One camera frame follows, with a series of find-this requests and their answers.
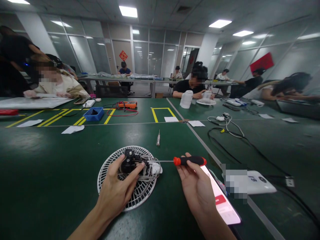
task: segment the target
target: laptop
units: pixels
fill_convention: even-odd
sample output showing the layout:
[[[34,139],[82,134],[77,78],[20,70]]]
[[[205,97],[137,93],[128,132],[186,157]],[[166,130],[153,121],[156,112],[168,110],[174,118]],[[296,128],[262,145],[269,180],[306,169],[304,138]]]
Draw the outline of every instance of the laptop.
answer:
[[[320,119],[320,103],[310,103],[307,101],[296,100],[276,100],[281,112],[291,113],[294,115]]]

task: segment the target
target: white cylinder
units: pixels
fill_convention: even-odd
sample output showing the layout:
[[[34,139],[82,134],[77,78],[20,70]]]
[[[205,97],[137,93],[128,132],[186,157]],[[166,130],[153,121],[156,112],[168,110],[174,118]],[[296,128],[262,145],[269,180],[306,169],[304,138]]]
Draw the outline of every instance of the white cylinder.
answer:
[[[212,95],[212,92],[211,91],[205,91],[202,95],[202,98],[204,99],[209,99]]]
[[[180,106],[183,108],[190,108],[191,102],[193,98],[193,92],[191,90],[186,91],[182,94]]]

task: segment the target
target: person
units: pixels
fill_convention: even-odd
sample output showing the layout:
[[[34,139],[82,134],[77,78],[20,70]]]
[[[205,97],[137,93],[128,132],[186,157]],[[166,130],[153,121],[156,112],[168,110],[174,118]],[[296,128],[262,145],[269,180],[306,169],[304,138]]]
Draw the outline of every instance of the person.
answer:
[[[130,200],[139,172],[139,164],[125,180],[118,179],[118,169],[125,155],[110,164],[95,207],[86,216],[68,240],[98,239]],[[210,178],[199,165],[187,161],[187,166],[177,166],[183,193],[188,206],[206,240],[236,240],[228,225],[216,209],[216,200]]]
[[[40,80],[37,88],[24,92],[26,97],[37,97],[37,93],[56,94],[58,97],[68,98],[90,97],[80,83],[66,71],[58,69],[56,63],[46,56],[34,54],[31,57],[31,61],[43,78]]]
[[[222,73],[219,73],[217,75],[216,79],[218,79],[218,80],[230,80],[230,78],[228,78],[228,76],[227,76],[228,72],[229,72],[229,69],[227,69],[227,68],[224,69],[222,71]],[[220,88],[224,97],[229,96],[229,93],[227,93],[228,86],[215,86],[215,88]]]
[[[250,78],[244,82],[234,81],[235,83],[238,83],[239,85],[231,87],[230,98],[240,98],[243,95],[245,95],[248,92],[255,89],[257,86],[259,86],[263,81],[263,78],[261,77],[261,75],[265,71],[266,70],[264,68],[258,68],[252,73],[253,78]]]
[[[23,97],[30,86],[22,74],[13,65],[0,56],[0,97]]]
[[[31,82],[38,84],[39,75],[29,59],[34,54],[45,54],[28,38],[18,35],[11,28],[0,26],[3,36],[0,42],[1,54],[20,72],[26,72],[31,77]]]
[[[75,72],[68,64],[62,62],[62,61],[60,60],[60,58],[58,58],[58,57],[55,56],[55,55],[48,54],[48,53],[46,53],[46,55],[47,55],[53,62],[55,62],[55,63],[57,64],[57,68],[63,69],[63,70],[66,71],[67,73],[71,74],[71,76],[72,76],[75,80],[79,81],[79,79],[78,79],[78,77],[77,77],[77,75],[76,75],[76,72]]]
[[[171,78],[183,78],[182,73],[180,72],[180,66],[176,66],[176,70],[172,74]]]
[[[121,62],[121,68],[119,69],[118,74],[125,74],[127,77],[132,75],[132,72],[129,68],[127,68],[127,63],[125,61]],[[128,87],[128,95],[130,95],[131,91],[131,83],[130,82],[120,82],[121,86]]]
[[[202,62],[196,62],[192,68],[190,79],[182,80],[176,84],[173,89],[172,96],[181,98],[182,94],[187,90],[193,91],[194,99],[201,99],[202,93],[206,91],[203,82],[208,79],[208,70],[202,66]],[[215,95],[212,94],[210,99],[214,99]]]
[[[315,100],[320,99],[320,96],[304,96],[301,92],[310,82],[312,77],[310,74],[298,72],[282,81],[268,81],[259,85],[243,96],[246,99],[263,99],[267,101],[274,100]]]

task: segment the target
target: green workbench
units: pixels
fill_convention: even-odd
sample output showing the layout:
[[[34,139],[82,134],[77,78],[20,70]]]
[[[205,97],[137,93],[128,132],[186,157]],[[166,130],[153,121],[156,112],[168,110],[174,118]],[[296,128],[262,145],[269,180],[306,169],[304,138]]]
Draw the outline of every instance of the green workbench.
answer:
[[[120,100],[125,99],[103,99],[94,107]],[[202,120],[206,127],[193,130],[222,163],[233,163],[232,158],[207,136],[207,131],[215,125],[212,126],[206,118],[225,111],[230,113],[229,109],[219,107],[217,103],[214,108],[203,108],[197,104],[185,110],[179,107],[178,99],[130,98],[130,101],[138,102],[138,115],[111,116],[108,119],[105,114],[99,122],[83,122],[85,110],[70,111],[81,109],[73,101],[59,106],[59,110],[20,111],[28,116],[0,120],[0,181],[3,186],[1,239],[66,239],[97,201],[97,177],[102,164],[114,151],[125,146],[144,147],[160,160],[172,159],[187,151],[202,155],[208,160],[208,167],[222,180],[222,171],[188,124],[165,123],[164,117],[174,115],[179,120]],[[67,112],[73,114],[74,111],[79,113],[72,117],[59,115]],[[267,107],[264,111],[273,116],[282,116]],[[237,119],[235,121],[245,135],[270,159],[295,176],[296,192],[311,209],[319,212],[319,195],[316,195],[319,191],[315,193],[319,173],[315,165],[319,123],[294,117],[300,123],[290,124],[278,117],[261,119],[247,112],[237,113],[230,114]],[[113,112],[113,115],[121,114],[127,113],[120,110]],[[24,121],[36,119],[47,122],[41,127],[16,127]],[[61,135],[67,126],[74,124],[85,125],[85,129]],[[161,141],[157,147],[159,130]],[[250,168],[263,174],[280,174],[242,140],[219,131],[212,134]],[[286,134],[288,139],[284,141],[281,134]],[[298,145],[294,145],[296,136],[300,136]],[[162,167],[163,174],[157,179],[148,200],[137,209],[122,213],[101,239],[203,239],[187,206],[175,167],[165,163]],[[318,172],[310,174],[311,169]],[[277,192],[251,197],[286,239],[317,239],[319,233],[311,220],[286,195]],[[229,200],[242,219],[241,224],[233,227],[242,239],[274,239],[248,204],[243,204],[242,199],[229,197]]]

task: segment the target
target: ceiling light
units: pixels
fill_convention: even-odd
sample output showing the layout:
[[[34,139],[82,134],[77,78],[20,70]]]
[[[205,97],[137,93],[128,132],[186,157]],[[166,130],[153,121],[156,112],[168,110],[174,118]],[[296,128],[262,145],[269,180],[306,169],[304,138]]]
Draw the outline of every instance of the ceiling light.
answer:
[[[243,37],[243,36],[246,36],[246,35],[249,35],[249,34],[252,34],[252,33],[253,32],[250,32],[250,31],[241,31],[241,32],[235,33],[234,36]]]
[[[250,45],[250,44],[254,44],[254,43],[256,43],[256,42],[248,41],[248,42],[243,42],[242,44],[243,45]]]
[[[218,21],[212,23],[209,27],[222,28],[230,23],[232,23],[232,21],[219,19]]]
[[[119,6],[122,16],[124,17],[138,17],[137,9],[125,6]]]
[[[259,35],[253,36],[253,38],[262,39],[262,38],[265,38],[267,35],[268,34],[263,33],[263,34],[259,34]]]
[[[8,0],[8,1],[12,3],[30,4],[25,0]]]
[[[303,35],[303,36],[298,37],[297,39],[305,40],[305,39],[316,38],[316,37],[320,37],[320,33],[312,33],[312,34],[308,34],[308,35]]]
[[[58,24],[59,26],[65,26],[65,27],[71,27],[70,25],[64,23],[64,22],[60,22],[60,21],[52,21],[51,22],[55,23],[55,24]]]

